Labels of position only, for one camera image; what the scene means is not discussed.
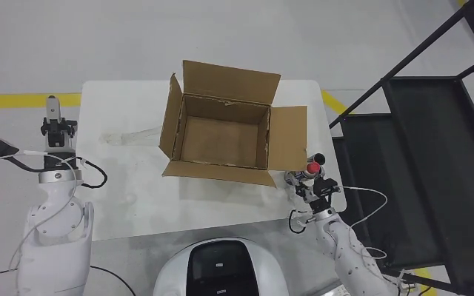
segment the stair step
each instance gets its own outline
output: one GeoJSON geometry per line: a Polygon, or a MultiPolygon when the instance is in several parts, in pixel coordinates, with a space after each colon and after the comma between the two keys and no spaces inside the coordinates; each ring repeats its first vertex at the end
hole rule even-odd
{"type": "MultiPolygon", "coordinates": [[[[441,254],[391,115],[349,115],[341,127],[353,186],[376,189],[389,198],[388,204],[367,221],[373,246],[388,254],[384,265],[407,269],[440,264],[441,254]]],[[[337,156],[340,162],[341,153],[337,156]]],[[[358,195],[364,216],[383,202],[382,197],[371,192],[358,195]]]]}
{"type": "Polygon", "coordinates": [[[450,77],[392,78],[384,92],[451,283],[472,286],[473,102],[463,82],[450,77]]]}

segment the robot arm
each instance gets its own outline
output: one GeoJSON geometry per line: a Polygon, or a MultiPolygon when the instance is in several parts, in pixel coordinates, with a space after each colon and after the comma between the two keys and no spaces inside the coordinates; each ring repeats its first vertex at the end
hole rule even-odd
{"type": "Polygon", "coordinates": [[[336,274],[346,290],[352,296],[391,295],[374,258],[326,200],[340,190],[337,182],[324,176],[315,179],[312,186],[296,184],[296,194],[313,210],[308,222],[316,225],[318,246],[334,260],[336,274]]]}
{"type": "Polygon", "coordinates": [[[45,156],[44,169],[34,170],[40,172],[39,187],[47,200],[27,214],[17,287],[20,295],[82,295],[90,269],[94,208],[72,196],[84,183],[71,145],[77,122],[61,117],[54,96],[47,99],[46,108],[41,133],[45,152],[54,157],[45,156]]]}
{"type": "Polygon", "coordinates": [[[352,296],[390,295],[375,260],[334,208],[313,217],[318,245],[324,255],[334,260],[336,274],[346,290],[352,296]]]}

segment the cardboard box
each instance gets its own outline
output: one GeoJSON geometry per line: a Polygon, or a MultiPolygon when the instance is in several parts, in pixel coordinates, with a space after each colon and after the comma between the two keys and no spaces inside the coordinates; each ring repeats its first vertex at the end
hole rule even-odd
{"type": "Polygon", "coordinates": [[[306,167],[307,108],[271,107],[280,75],[183,61],[173,74],[160,148],[163,176],[276,186],[268,170],[306,167]]]}

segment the red object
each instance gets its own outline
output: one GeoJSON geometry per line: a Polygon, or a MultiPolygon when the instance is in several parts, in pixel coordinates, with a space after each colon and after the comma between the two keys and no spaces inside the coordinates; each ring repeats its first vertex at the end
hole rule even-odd
{"type": "Polygon", "coordinates": [[[310,174],[316,174],[321,169],[321,166],[317,162],[312,162],[306,166],[306,170],[310,174]]]}

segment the table surface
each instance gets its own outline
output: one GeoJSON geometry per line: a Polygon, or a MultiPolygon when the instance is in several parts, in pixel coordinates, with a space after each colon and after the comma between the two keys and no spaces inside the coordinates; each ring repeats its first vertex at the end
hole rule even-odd
{"type": "MultiPolygon", "coordinates": [[[[270,171],[278,188],[229,181],[162,177],[168,158],[158,148],[169,81],[89,81],[82,90],[78,156],[109,176],[101,189],[78,188],[95,208],[93,240],[151,235],[287,218],[309,209],[270,171]]],[[[315,81],[280,81],[274,107],[308,106],[308,155],[326,156],[326,175],[341,184],[321,90],[315,81]]],[[[94,169],[84,180],[99,184],[94,169]]],[[[344,211],[344,193],[333,198],[344,211]]]]}

